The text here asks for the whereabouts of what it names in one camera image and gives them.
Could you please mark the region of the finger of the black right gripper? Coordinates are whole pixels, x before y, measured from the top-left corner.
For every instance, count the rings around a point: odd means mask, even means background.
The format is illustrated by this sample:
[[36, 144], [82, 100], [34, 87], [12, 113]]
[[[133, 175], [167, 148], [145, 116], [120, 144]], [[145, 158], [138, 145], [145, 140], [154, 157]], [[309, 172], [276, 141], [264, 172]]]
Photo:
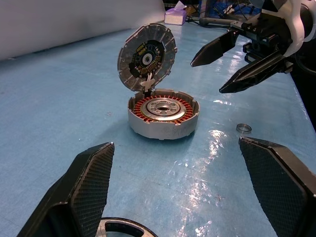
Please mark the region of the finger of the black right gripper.
[[288, 60], [279, 52], [274, 52], [269, 56], [257, 59], [245, 67], [239, 69], [232, 77], [219, 89], [220, 93], [237, 93], [255, 86], [276, 73], [286, 73], [288, 71]]
[[191, 61], [192, 67], [211, 64], [236, 45], [239, 31], [229, 29], [220, 37], [204, 45]]

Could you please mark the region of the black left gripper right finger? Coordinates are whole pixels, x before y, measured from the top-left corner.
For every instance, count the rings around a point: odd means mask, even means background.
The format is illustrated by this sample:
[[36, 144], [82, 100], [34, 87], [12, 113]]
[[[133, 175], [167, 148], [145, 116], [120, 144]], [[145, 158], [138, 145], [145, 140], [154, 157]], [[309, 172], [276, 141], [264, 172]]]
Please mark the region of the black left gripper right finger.
[[279, 237], [316, 235], [316, 176], [286, 146], [240, 137], [257, 199]]

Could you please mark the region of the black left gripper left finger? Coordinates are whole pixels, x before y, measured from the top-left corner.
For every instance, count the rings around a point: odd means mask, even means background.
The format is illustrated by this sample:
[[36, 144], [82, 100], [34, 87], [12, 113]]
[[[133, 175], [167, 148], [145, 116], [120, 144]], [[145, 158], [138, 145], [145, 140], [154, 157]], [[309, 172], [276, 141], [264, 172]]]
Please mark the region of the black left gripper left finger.
[[93, 237], [109, 188], [113, 142], [79, 153], [68, 170], [43, 196], [20, 237]]

